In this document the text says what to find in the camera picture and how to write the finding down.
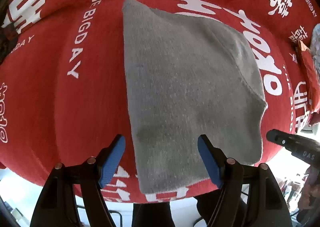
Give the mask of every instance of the gray cloth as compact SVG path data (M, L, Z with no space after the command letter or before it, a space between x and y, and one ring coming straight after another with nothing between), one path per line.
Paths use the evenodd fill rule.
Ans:
M208 179L197 150L206 134L243 164L262 155L267 106L245 37L207 18L125 0L124 66L140 190L166 192Z
M313 28L310 51L313 55L313 63L318 72L318 79L320 79L320 23Z

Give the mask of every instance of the person's leg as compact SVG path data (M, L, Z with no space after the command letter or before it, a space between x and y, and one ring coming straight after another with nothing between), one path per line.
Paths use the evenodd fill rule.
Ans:
M291 201L292 196L294 195L294 192L295 192L294 190L291 190L289 197L288 197L288 200L287 200L287 204L289 204L289 202Z
M219 201L221 190L217 189L207 194L195 196L197 199L197 209L199 214L204 218L206 224L210 221L214 209ZM234 226L241 226L246 211L246 204L240 201Z
M132 227L175 227L170 204L133 204Z

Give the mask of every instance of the blue gripper pad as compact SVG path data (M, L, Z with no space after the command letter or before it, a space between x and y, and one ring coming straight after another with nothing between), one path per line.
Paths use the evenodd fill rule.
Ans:
M121 136L102 166L99 185L103 189L110 183L125 150L125 138Z
M221 180L220 169L201 136L198 138L198 150L211 182L221 188L223 181Z

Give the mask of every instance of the metal screw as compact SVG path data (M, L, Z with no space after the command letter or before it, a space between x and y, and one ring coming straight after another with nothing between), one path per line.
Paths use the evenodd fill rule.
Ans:
M269 168L266 163L261 163L261 164L260 164L260 167L261 167L262 169L264 169L264 170L267 170L267 169Z
M60 169L60 168L62 168L62 166L63 166L62 163L57 163L57 164L54 166L54 168L55 168L55 169Z
M227 163L228 163L229 165L233 165L233 164L236 163L236 161L234 160L234 158L227 158Z
M96 163L96 158L94 158L94 157L89 158L89 159L87 160L87 163L88 163L88 164L94 164L94 163Z

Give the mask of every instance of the red packaging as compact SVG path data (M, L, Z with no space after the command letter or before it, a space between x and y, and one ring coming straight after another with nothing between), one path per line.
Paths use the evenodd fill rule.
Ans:
M320 86L318 74L314 67L310 49L301 40L299 40L298 56L301 60L302 72L306 78L308 96L310 97L308 103L310 112L318 112L320 110Z

